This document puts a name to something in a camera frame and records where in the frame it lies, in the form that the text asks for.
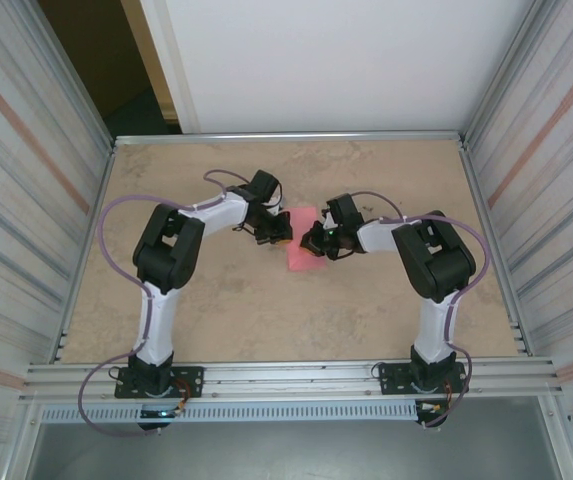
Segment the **wide aluminium mounting rail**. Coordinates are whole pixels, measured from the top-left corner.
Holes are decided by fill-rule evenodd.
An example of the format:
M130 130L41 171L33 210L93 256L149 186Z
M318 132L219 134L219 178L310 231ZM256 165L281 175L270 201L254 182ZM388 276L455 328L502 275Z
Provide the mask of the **wide aluminium mounting rail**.
M381 395L372 361L206 363L202 402L358 400ZM89 364L53 364L28 370L22 403L72 404ZM470 398L556 396L553 363L542 357L475 358Z

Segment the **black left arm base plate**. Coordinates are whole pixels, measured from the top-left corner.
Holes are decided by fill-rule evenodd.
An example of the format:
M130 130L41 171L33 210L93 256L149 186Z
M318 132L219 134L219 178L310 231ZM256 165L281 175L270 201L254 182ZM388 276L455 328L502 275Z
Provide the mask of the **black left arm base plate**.
M117 399L200 398L203 367L170 367L152 371L123 367L118 370L114 397Z

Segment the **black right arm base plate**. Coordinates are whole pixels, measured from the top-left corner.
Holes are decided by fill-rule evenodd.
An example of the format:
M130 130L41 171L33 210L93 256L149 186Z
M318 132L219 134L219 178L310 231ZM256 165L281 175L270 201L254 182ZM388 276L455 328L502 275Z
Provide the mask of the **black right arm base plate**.
M382 363L377 367L377 378L383 395L445 394L450 386L460 393L466 379L466 370L461 362L443 364Z

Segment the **aluminium table edge rail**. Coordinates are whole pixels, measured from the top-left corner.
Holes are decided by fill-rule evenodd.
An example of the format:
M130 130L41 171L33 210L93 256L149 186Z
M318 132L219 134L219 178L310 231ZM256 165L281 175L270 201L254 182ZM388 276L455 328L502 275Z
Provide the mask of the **aluminium table edge rail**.
M220 133L181 135L122 135L115 146L288 143L332 141L459 141L461 134L451 130L395 130L363 132L282 132L282 133Z

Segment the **aluminium frame post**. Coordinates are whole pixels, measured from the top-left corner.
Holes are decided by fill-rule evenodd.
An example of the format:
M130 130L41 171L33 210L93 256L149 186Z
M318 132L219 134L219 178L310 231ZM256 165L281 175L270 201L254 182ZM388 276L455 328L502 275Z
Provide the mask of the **aluminium frame post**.
M559 0L531 0L490 83L476 104L470 119L460 131L460 141L464 147L469 146L474 137L485 128L512 78L528 55L530 45L538 38L542 26L558 3Z
M55 61L54 69L57 75L63 78L65 93L68 95L87 130L102 143L106 144L108 149L112 151L115 145L114 138L111 136L104 120L101 118L97 107L92 101L61 41L57 37L38 1L28 1L34 10L36 20L45 37L45 43L53 50L51 56Z

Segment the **small controller board green light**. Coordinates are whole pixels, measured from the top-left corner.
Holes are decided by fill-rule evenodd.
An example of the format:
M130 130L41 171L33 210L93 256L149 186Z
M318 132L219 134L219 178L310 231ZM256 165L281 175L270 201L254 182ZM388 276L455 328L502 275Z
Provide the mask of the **small controller board green light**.
M160 421L170 421L171 419L178 418L183 412L181 406L176 406L173 409L161 409L161 410L151 410L142 409L139 414L139 418L142 420L160 420Z

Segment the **pink cloth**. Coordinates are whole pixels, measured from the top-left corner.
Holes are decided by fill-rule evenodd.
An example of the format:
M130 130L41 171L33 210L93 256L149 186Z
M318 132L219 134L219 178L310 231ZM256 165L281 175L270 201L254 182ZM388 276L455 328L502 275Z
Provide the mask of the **pink cloth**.
M289 208L290 225L293 239L286 247L288 269L291 272L303 272L322 268L326 265L324 257L317 257L300 246L303 235L307 233L317 220L314 207Z

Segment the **beige wooden door frame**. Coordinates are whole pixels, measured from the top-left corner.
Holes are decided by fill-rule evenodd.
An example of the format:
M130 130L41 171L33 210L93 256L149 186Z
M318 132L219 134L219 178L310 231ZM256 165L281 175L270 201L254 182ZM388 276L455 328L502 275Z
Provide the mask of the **beige wooden door frame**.
M170 90L140 0L120 0L163 119L179 127Z

